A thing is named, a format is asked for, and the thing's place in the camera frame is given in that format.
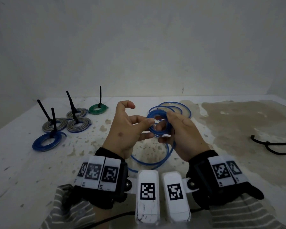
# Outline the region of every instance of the white table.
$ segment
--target white table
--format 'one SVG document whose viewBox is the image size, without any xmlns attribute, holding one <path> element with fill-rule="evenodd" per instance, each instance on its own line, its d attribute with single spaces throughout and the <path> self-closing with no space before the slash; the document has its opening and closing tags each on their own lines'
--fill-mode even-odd
<svg viewBox="0 0 286 229">
<path fill-rule="evenodd" d="M 49 214 L 53 206 L 53 198 L 56 187 L 62 184 L 73 183 L 79 170 L 82 159 L 94 154 L 101 146 L 109 132 L 115 114 L 115 107 L 120 100 L 131 100 L 136 104 L 134 110 L 127 109 L 129 115 L 147 115 L 147 111 L 164 101 L 190 100 L 200 104 L 202 102 L 219 102 L 225 100 L 249 101 L 249 100 L 275 100 L 286 105 L 286 101 L 272 95 L 264 96 L 182 96 L 182 97 L 104 97 L 103 104 L 109 109 L 102 115 L 90 115 L 92 126 L 80 133 L 64 132 L 61 144 L 56 148 L 38 153 L 32 150 L 32 143 L 43 134 L 42 124 L 46 117 L 37 104 L 11 123 L 0 130 L 0 228 L 38 228 Z M 73 98 L 75 107 L 89 108 L 98 103 L 98 98 Z M 42 101 L 48 114 L 51 116 L 51 107 L 54 107 L 56 117 L 65 117 L 70 111 L 67 98 L 47 98 Z M 198 127 L 203 134 L 210 131 Z M 155 162 L 165 156 L 164 146 L 158 144 L 156 139 L 145 140 L 137 143 L 134 154 L 137 158 L 148 153 L 146 161 Z M 128 161 L 132 168 L 137 169 L 137 163 Z M 286 223 L 286 188 L 274 186 L 242 167 L 253 185 L 263 191 L 272 207 L 277 212 L 278 220 Z M 183 177 L 188 170 L 188 164 L 183 162 L 173 152 L 168 161 L 159 169 L 159 173 L 179 171 Z M 160 191 L 161 223 L 160 227 L 173 228 L 166 220 L 165 202 L 163 190 Z M 190 207 L 198 208 L 191 197 Z M 120 213 L 120 209 L 126 211 L 135 210 L 135 197 L 129 196 L 120 207 L 113 208 L 113 214 Z M 211 228 L 210 214 L 207 211 L 192 215 L 188 228 Z M 116 219 L 111 223 L 112 228 L 136 228 L 133 216 Z"/>
</svg>

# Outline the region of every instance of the white marker block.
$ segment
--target white marker block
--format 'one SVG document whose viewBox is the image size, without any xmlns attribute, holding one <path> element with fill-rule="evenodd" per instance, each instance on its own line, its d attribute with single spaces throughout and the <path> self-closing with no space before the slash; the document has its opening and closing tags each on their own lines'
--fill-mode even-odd
<svg viewBox="0 0 286 229">
<path fill-rule="evenodd" d="M 137 223 L 157 224 L 160 220 L 159 175 L 156 170 L 140 170 L 137 178 Z"/>
<path fill-rule="evenodd" d="M 162 181 L 170 221 L 174 223 L 190 221 L 191 211 L 180 173 L 163 173 Z"/>
</svg>

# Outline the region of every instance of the black and white tag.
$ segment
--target black and white tag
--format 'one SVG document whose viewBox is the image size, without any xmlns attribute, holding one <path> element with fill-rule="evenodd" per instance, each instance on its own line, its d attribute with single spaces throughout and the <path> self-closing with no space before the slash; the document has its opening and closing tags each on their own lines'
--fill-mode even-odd
<svg viewBox="0 0 286 229">
<path fill-rule="evenodd" d="M 248 178 L 242 173 L 239 166 L 233 160 L 233 157 L 230 155 L 223 155 L 222 158 L 225 160 L 227 167 L 230 170 L 230 173 L 234 177 L 236 183 L 248 182 Z"/>
<path fill-rule="evenodd" d="M 167 189 L 170 200 L 183 199 L 182 190 L 179 183 L 167 185 Z"/>
<path fill-rule="evenodd" d="M 74 180 L 74 185 L 76 186 L 81 186 L 82 185 L 82 181 L 84 179 L 84 175 L 86 173 L 86 170 L 87 170 L 87 166 L 88 166 L 88 161 L 89 159 L 88 158 L 85 158 L 84 159 L 84 162 L 82 163 L 81 167 L 80 167 L 80 170 Z"/>
<path fill-rule="evenodd" d="M 115 191 L 118 180 L 121 160 L 106 158 L 102 172 L 102 178 L 99 183 L 99 190 Z"/>
<path fill-rule="evenodd" d="M 105 157 L 102 156 L 91 156 L 89 158 L 81 187 L 90 189 L 99 187 L 104 161 Z"/>
<path fill-rule="evenodd" d="M 219 187 L 235 185 L 225 161 L 220 156 L 208 158 Z"/>
<path fill-rule="evenodd" d="M 154 183 L 141 183 L 140 199 L 141 200 L 155 200 L 155 184 Z"/>
</svg>

